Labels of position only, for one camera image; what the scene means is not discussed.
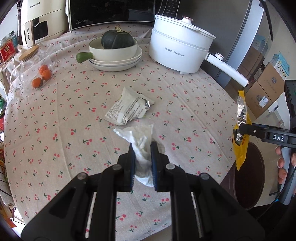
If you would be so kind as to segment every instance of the midea logo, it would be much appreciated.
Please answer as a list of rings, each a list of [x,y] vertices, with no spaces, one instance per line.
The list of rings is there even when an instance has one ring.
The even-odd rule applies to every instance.
[[[36,4],[32,5],[32,6],[30,6],[30,8],[35,7],[38,4],[40,4],[40,2],[39,3],[36,3]]]
[[[76,20],[76,24],[80,24],[80,23],[85,23],[85,22],[88,22],[89,19],[86,19],[86,20]]]

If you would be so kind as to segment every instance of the hand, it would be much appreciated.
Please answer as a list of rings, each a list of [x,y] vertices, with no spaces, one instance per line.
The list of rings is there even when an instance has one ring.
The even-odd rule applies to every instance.
[[[276,154],[281,156],[281,146],[278,146],[276,148]],[[293,153],[291,156],[291,162],[293,166],[296,166],[296,153]],[[280,159],[278,160],[278,166],[279,166],[279,173],[278,173],[278,182],[279,184],[283,184],[286,176],[287,176],[287,170],[283,168],[285,164],[284,158],[281,156]]]

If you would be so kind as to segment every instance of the crumpled tissue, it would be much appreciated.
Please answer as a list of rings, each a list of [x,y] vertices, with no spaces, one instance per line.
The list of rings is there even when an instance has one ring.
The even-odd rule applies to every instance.
[[[131,126],[124,129],[114,129],[117,135],[131,143],[136,154],[135,178],[148,187],[153,187],[151,142],[153,125]],[[159,153],[164,153],[164,146],[157,143]]]

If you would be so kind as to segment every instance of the yellow snack wrapper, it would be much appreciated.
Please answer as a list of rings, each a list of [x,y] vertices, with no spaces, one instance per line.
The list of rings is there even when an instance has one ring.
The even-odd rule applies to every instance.
[[[239,136],[241,135],[237,129],[239,128],[240,123],[252,124],[249,114],[247,112],[247,104],[244,98],[244,91],[239,91],[237,105],[238,105],[237,123],[233,128],[233,132],[232,132],[232,144],[233,144],[233,151],[236,156],[235,162],[236,162],[237,170],[239,171],[246,159],[250,136],[244,135],[241,140],[241,138],[239,138]]]

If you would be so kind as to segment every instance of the food wrapper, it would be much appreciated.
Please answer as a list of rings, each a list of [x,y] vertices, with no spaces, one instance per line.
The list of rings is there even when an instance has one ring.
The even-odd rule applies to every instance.
[[[118,126],[126,125],[133,119],[142,118],[153,104],[153,100],[124,87],[120,99],[103,118]]]
[[[247,104],[244,99],[244,91],[239,91],[239,97],[237,98],[237,123],[232,132],[232,144],[234,154],[236,156],[237,170],[239,171],[244,164],[247,155],[247,149],[249,144],[249,135],[241,135],[239,132],[240,124],[252,124],[249,114],[247,112]]]

